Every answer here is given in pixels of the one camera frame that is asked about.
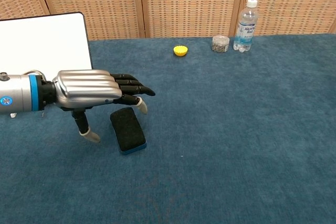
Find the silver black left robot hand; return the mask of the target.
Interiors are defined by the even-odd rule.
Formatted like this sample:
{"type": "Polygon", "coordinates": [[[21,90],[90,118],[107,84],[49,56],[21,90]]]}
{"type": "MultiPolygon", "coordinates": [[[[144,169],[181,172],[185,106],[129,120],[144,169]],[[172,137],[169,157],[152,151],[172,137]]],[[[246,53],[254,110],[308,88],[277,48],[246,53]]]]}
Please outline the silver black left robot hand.
{"type": "Polygon", "coordinates": [[[99,143],[100,136],[93,132],[86,110],[106,104],[135,106],[147,114],[148,109],[140,94],[155,96],[155,92],[130,74],[110,73],[105,70],[62,70],[52,81],[36,77],[37,97],[33,98],[39,110],[54,104],[70,111],[85,139],[99,143]]]}

